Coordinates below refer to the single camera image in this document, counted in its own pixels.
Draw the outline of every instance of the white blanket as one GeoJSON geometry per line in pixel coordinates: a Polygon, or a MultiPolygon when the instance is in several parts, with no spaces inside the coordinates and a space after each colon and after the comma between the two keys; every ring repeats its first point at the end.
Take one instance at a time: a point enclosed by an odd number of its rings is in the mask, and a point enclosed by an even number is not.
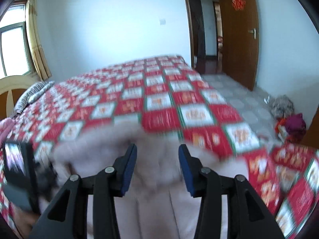
{"type": "MultiPolygon", "coordinates": [[[[115,198],[121,238],[194,238],[200,199],[192,198],[186,190],[178,161],[181,142],[176,139],[147,134],[134,123],[90,130],[76,141],[63,143],[54,150],[52,160],[59,185],[62,186],[71,174],[81,177],[97,174],[124,155],[130,143],[135,143],[138,149],[130,189],[125,197],[115,198]]],[[[192,156],[220,175],[234,177],[243,174],[248,177],[243,160],[220,163],[205,149],[190,144],[187,147],[192,156]]],[[[92,236],[92,209],[93,201],[89,197],[89,236],[92,236]]],[[[221,238],[227,238],[227,220],[227,202],[223,198],[221,238]]]]}

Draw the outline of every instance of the light switch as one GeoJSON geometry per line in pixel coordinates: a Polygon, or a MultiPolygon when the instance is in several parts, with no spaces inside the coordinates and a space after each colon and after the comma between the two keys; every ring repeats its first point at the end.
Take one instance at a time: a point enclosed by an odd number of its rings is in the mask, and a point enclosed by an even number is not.
{"type": "Polygon", "coordinates": [[[160,25],[166,25],[166,19],[160,19],[159,24],[160,25]]]}

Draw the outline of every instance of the gold curtain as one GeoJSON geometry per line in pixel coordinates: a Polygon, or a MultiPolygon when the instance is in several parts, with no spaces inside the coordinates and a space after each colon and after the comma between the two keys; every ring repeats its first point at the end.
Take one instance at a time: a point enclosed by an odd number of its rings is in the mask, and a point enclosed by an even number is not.
{"type": "Polygon", "coordinates": [[[45,59],[39,39],[37,16],[37,0],[28,0],[26,7],[26,25],[32,60],[39,77],[42,80],[47,80],[52,74],[47,65],[47,60],[45,59]]]}

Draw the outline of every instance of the purple cloth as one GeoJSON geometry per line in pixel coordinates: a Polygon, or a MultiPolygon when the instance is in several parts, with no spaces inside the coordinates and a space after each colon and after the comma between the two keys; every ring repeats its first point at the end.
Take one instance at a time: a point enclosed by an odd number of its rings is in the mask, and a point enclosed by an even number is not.
{"type": "Polygon", "coordinates": [[[6,118],[4,120],[1,120],[1,122],[0,122],[0,146],[2,145],[3,141],[7,138],[8,134],[10,133],[14,124],[15,124],[15,121],[11,118],[6,118]]]}
{"type": "Polygon", "coordinates": [[[285,128],[289,135],[294,136],[298,140],[302,140],[306,134],[306,123],[302,118],[302,113],[288,117],[285,128]]]}

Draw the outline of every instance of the pile of clothes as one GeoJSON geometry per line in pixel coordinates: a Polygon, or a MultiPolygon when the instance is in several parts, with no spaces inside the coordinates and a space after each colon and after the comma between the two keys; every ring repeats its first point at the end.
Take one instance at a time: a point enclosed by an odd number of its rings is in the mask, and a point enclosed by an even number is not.
{"type": "Polygon", "coordinates": [[[275,131],[283,142],[299,143],[306,134],[306,123],[302,113],[295,114],[293,102],[284,95],[276,98],[272,103],[272,114],[278,122],[275,131]]]}

